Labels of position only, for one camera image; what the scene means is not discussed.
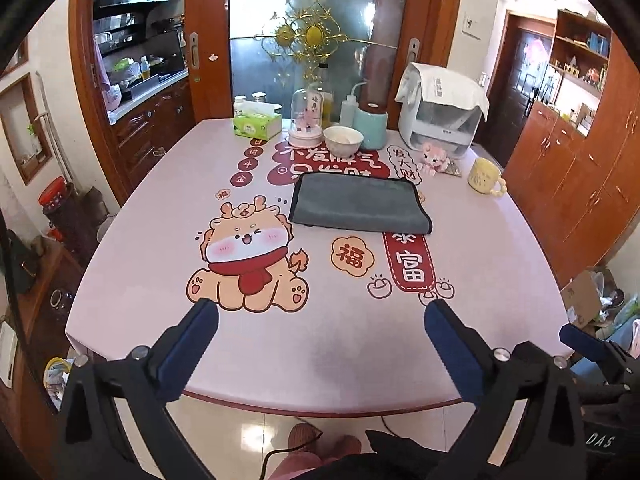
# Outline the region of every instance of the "metal bolt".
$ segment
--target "metal bolt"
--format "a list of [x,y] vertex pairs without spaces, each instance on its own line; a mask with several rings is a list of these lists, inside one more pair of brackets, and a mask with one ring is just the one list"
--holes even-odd
[[566,361],[566,359],[564,357],[562,357],[561,355],[557,355],[557,356],[554,357],[554,364],[558,368],[560,368],[561,370],[564,370],[569,365],[569,363]]
[[134,358],[136,361],[140,361],[140,359],[144,359],[148,354],[149,354],[149,347],[144,345],[136,346],[131,351],[131,357]]
[[88,362],[89,362],[89,358],[86,355],[82,354],[76,357],[76,360],[74,361],[74,365],[77,366],[78,368],[81,368]]
[[496,348],[494,349],[494,357],[498,359],[498,361],[505,363],[511,359],[511,352],[506,348]]

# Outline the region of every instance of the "yellow cup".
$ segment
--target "yellow cup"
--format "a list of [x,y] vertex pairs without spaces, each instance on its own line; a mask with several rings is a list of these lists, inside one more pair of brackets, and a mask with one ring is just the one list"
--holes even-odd
[[[506,182],[498,167],[482,157],[474,162],[467,181],[473,189],[485,195],[502,196],[507,192]],[[498,191],[494,189],[496,184],[500,184]]]

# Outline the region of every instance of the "dining table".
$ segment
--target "dining table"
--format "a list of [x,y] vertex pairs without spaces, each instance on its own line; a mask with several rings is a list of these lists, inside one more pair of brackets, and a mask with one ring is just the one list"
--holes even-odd
[[[366,416],[460,400],[424,329],[445,300],[490,348],[531,341],[551,356],[566,311],[536,237],[511,197],[422,170],[422,153],[388,130],[382,150],[333,156],[197,124],[117,214],[82,278],[66,324],[79,352],[107,360],[152,346],[195,301],[218,331],[185,394],[265,413]],[[417,187],[427,235],[290,222],[310,171],[402,178]],[[376,201],[375,196],[369,200]]]

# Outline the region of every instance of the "white sticker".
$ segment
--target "white sticker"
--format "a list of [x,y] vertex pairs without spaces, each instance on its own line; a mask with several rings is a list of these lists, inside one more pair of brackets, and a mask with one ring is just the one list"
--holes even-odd
[[574,307],[571,307],[569,310],[566,311],[566,316],[569,319],[569,323],[573,323],[576,319],[578,319],[578,316],[575,315]]

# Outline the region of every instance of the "stuffed animal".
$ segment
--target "stuffed animal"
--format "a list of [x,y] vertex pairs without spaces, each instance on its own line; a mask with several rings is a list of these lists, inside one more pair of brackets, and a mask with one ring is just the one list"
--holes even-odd
[[429,175],[435,176],[436,173],[444,173],[449,165],[449,157],[447,152],[437,146],[432,146],[425,142],[422,146],[422,154],[424,155],[424,163],[420,165],[420,170],[428,172]]

